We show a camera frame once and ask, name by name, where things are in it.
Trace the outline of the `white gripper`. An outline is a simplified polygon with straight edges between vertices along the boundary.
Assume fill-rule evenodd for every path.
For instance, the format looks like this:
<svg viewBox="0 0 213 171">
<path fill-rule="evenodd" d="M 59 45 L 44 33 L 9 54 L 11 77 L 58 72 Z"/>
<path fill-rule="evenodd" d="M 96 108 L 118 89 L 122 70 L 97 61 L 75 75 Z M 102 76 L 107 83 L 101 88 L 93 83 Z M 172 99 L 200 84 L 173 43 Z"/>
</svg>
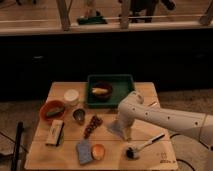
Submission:
<svg viewBox="0 0 213 171">
<path fill-rule="evenodd" d="M 131 139 L 131 127 L 133 125 L 133 120 L 132 119 L 119 118 L 118 124 L 119 124 L 119 128 L 122 132 L 123 138 L 125 140 L 130 140 Z"/>
</svg>

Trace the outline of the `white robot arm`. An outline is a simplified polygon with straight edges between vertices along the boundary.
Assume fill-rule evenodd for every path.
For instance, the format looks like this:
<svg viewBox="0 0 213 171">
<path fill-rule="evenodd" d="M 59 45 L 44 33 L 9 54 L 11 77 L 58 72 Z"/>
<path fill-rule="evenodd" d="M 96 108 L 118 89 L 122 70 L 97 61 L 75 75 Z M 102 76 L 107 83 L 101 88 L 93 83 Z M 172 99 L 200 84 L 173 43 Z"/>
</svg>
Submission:
<svg viewBox="0 0 213 171">
<path fill-rule="evenodd" d="M 141 94 L 133 91 L 119 103 L 117 119 L 125 140 L 131 138 L 135 119 L 196 139 L 208 148 L 204 171 L 213 171 L 213 115 L 146 106 Z"/>
</svg>

